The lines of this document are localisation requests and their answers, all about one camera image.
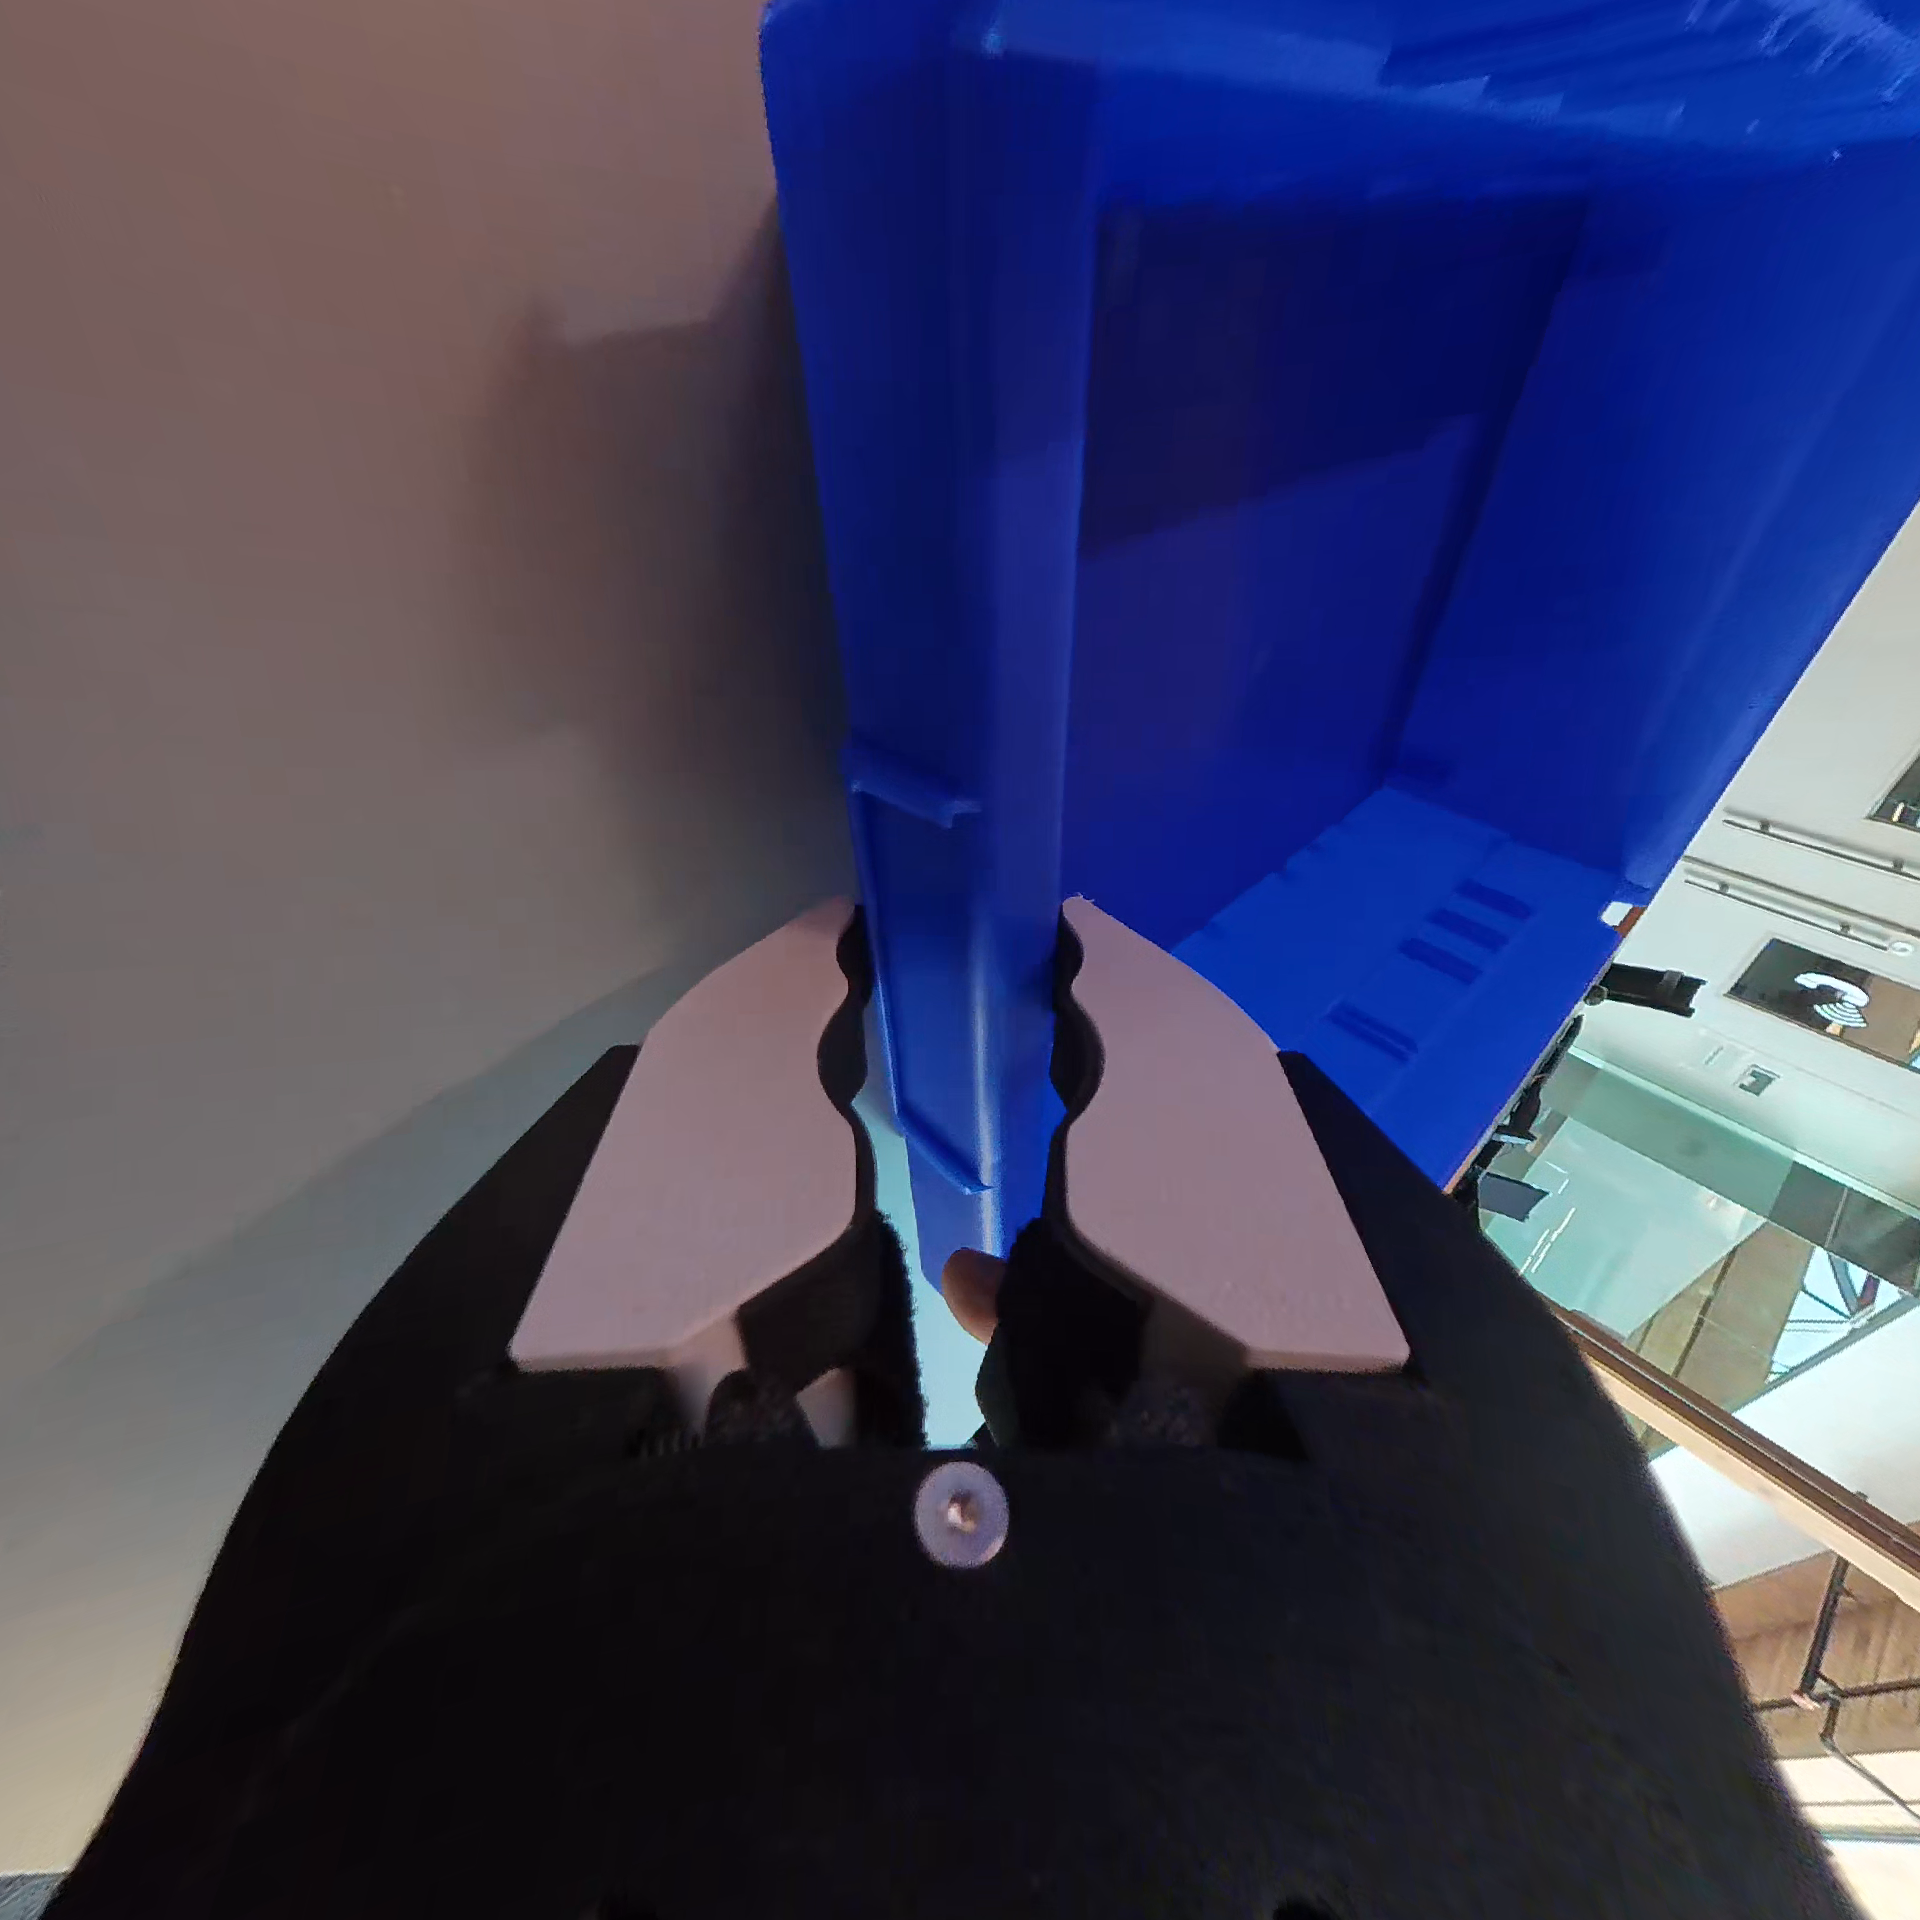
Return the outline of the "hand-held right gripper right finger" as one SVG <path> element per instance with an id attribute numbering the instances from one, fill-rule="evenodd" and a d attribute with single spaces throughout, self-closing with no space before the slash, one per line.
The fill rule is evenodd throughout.
<path id="1" fill-rule="evenodd" d="M 1089 898 L 1060 904 L 1045 1213 L 1194 1370 L 1399 1370 L 1411 1341 L 1275 1040 Z"/>

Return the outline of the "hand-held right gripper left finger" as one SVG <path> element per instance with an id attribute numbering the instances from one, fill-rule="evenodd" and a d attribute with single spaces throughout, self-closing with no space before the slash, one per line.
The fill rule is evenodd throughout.
<path id="1" fill-rule="evenodd" d="M 853 1228 L 853 1095 L 824 1070 L 853 924 L 826 898 L 655 1020 L 509 1340 L 520 1368 L 741 1361 L 738 1312 Z"/>

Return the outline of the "blue plastic bin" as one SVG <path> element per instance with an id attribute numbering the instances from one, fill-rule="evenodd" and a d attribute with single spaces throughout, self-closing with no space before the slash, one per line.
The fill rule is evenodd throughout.
<path id="1" fill-rule="evenodd" d="M 1918 4 L 771 4 L 923 1280 L 1089 898 L 1455 1174 L 1918 505 Z"/>

